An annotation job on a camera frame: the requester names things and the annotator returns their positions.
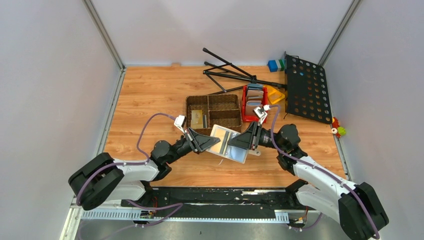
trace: red plastic bin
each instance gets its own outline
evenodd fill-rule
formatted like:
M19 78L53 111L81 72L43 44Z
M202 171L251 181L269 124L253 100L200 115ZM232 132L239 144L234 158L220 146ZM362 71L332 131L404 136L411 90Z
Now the red plastic bin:
M243 122L248 123L248 122L253 122L253 121L259 121L259 118L256 116L246 116L245 112L246 112L246 91L247 91L248 86L245 85L243 86L243 96L241 98L241 119L243 120ZM267 105L268 104L268 90L267 88L264 86L263 87L263 98L262 98L262 106Z

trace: cable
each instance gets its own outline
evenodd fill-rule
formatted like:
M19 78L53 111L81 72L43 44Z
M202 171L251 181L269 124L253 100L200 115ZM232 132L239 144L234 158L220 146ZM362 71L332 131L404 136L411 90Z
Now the cable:
M175 117L173 117L173 116L171 116L171 115L168 115L168 114L166 114L166 113L161 113L161 112L158 112L158 113L155 113L155 114L153 114L148 120L147 120L147 122L144 124L144 127L143 127L143 129L141 130L141 133L140 133L140 137L138 138L138 141L137 141L137 145L136 145L136 147L137 147L137 149L142 153L142 154L144 154L145 156L146 156L146 160L144 160L144 161L140 161L140 162L114 162L114 163L110 163L110 164L108 164L108 165L105 165L105 166L102 166L101 168L99 168L97 171L95 171L88 179L87 179L87 181L85 181L85 183L82 185L82 187L81 187L81 189L79 190L79 192L78 192L78 194L77 194L77 196L76 196L76 204L78 205L78 206L81 206L81 196L82 196L82 194L83 194L83 192L85 191L85 189L87 188L87 186L88 186L88 184L91 182L91 180L93 180L93 178L95 178L99 173L101 173L102 171L104 171L105 169L107 169L107 168L110 168L110 167L114 167L114 166L123 166L123 165L129 165L129 166L137 166L137 165L146 165L146 164L148 164L148 162L149 162L149 155L145 152L145 151L143 151L143 150L141 150L140 149L140 147L139 147L139 145L140 145L140 141L141 141L141 139L142 139L142 137L143 137L143 134L144 134L144 132L145 132L145 130L146 130L146 127L147 127L147 125L149 124L149 122L154 118L154 117L156 117L156 116L158 116L158 115L162 115L162 116L165 116L165 117L168 117L168 118L170 118L170 119L172 119L172 120L175 120ZM131 225L128 225L128 226L125 226L125 227L123 227L123 228L121 228L121 229L118 229L117 231L115 231L115 232L113 232L113 233L111 233L110 235L108 235L108 236L106 236L106 237L103 237L102 239L100 239L100 240L105 240L105 239L108 239L108 238L110 238L110 237L112 237L113 235L115 235L115 234L117 234L117 233L119 233L119 232L121 232L121 231L124 231L124 230L126 230L126 229L129 229L129 228L136 228L136 227L138 227L139 225L141 225L141 227L142 228L144 228L144 227L151 227L151 226L154 226L154 225L158 225L158 224L160 224L160 223L162 223L163 221L165 221L166 219L168 219L170 216L172 216L175 212L177 212L178 210L180 210L180 208L183 206L183 203L175 203L175 204L172 204L172 205L168 205L168 206L163 206L163 207L144 207L144 206L141 206L141 205L139 205L139 204L137 204L137 203L135 203L135 202L133 202L132 200L129 200L129 199L127 199L126 200L127 202L129 202L131 205L133 205L133 206L135 206L135 207L137 207L137 208L140 208L140 209L143 209L143 210L152 210L152 211L158 211L158 210L165 210L165 209L170 209L170 208L174 208L174 207L176 207L170 214L168 214L168 215L166 215L165 217L163 217L162 219L160 219L160 220L158 220L158 221L155 221L155 222L153 222L153 223L147 223L147 224L131 224ZM80 239L80 240L82 240L82 238L81 238L81 228L83 227L83 225L82 226L80 226L80 229L78 229L78 238Z
M276 121L277 121L277 117L278 117L278 114L280 113L280 110L281 110L281 107L280 107L280 105L278 105L278 104L275 104L275 105L270 105L269 106L270 108L278 108L277 109L277 112L275 113L275 116L274 116L274 119L273 119L273 121L272 121L272 125L271 125L271 141L272 141L272 144L274 145L274 148L275 149L277 149L277 151L279 152L279 153L281 153L282 155L284 155L284 156L286 156L286 157L288 157L288 158L290 158L290 159L292 159L292 160L294 160L294 161L296 161L296 162L300 162L300 163L302 163L302 164L305 164L305 165L307 165L307 166L309 166L309 167L314 167L314 165L313 164L311 164L311 163L309 163L309 162L307 162L307 161L304 161L304 160L301 160L301 159L299 159L299 158L297 158L297 157L294 157L294 156L291 156L291 155L289 155L289 154L287 154L287 153L285 153L283 150L281 150L278 146L277 146L277 144L276 144L276 141L275 141L275 139L274 139L274 134L273 134L273 132L274 132L274 126L276 125ZM327 176L329 176L330 178L332 178L334 181L336 181L338 184L342 184L342 181L340 180L340 179L338 179L337 177L335 177L334 175L332 175L331 173L329 173L326 169L324 169L324 168L321 168L321 167L319 167L319 166L315 166L314 167L316 170L318 170L318 171L321 171L322 173L324 173L324 174L326 174ZM353 195L353 197L356 199L356 201L359 203L359 205L360 205L360 207L362 208L362 210L363 210L363 212L365 213L365 216L366 216L366 218L368 219L368 221L369 221L369 223L371 224L371 227L372 227L372 229L374 230L374 233L375 233L375 236L372 236L372 238L373 239L380 239L380 234L379 234L379 231L378 231L378 229L377 229L377 227L376 227L376 224L374 223L374 221L373 221L373 219L371 218L371 216L370 216L370 213L368 212L368 210L367 210L367 208L365 207L365 205L364 205L364 203L362 202L362 200L359 198L359 196L357 195L357 193L355 192L355 191L353 191L347 184L343 184L342 185L342 187L344 187L344 188L346 188L352 195ZM312 228L312 227L314 227L315 225L317 224L317 222L315 222L313 225L311 225L310 227L308 227L309 229L310 228Z

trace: wooden tabletop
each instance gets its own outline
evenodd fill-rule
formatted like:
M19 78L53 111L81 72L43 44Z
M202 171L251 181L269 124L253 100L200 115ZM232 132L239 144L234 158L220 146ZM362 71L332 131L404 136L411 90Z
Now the wooden tabletop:
M174 117L185 115L186 97L206 95L220 91L208 77L202 74L205 66L144 66L128 67L113 116L105 152L121 160L144 160L136 143L147 119L155 113ZM245 66L243 70L257 75L260 80L284 83L283 72L270 72L267 66ZM245 85L246 82L216 78L224 88ZM241 90L232 92L241 99ZM275 131L284 124L295 124L301 139L300 147L317 163L333 173L345 177L339 153L328 124L285 113L278 116ZM263 126L271 128L276 109L269 111L269 119ZM148 125L140 148L150 154L155 143L166 140L174 144L181 132L173 121L156 116ZM259 147L261 156L248 155L245 164L214 155L209 152L189 153L172 163L172 171L164 179L152 182L152 186L167 187L286 187L297 177L282 170L277 162L277 151Z

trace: perforated metal strip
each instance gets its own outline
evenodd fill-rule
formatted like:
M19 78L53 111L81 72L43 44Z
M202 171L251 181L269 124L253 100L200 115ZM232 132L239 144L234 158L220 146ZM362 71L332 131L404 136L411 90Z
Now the perforated metal strip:
M85 211L82 214L82 220L147 220L142 218L142 210L139 209L94 209ZM158 221L162 217L154 217L149 221ZM275 218L204 218L204 217L170 217L167 221L174 222L208 222L208 223L289 223L289 214L287 212L275 211Z

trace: wicker basket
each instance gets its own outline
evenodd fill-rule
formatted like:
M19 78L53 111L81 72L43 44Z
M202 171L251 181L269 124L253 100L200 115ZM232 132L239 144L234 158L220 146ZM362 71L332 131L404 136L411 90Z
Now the wicker basket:
M207 128L195 129L200 134L211 135L215 124L242 131L242 112L239 97L235 94L188 96L185 103L187 127L191 126L192 110L201 110L202 114L206 114Z

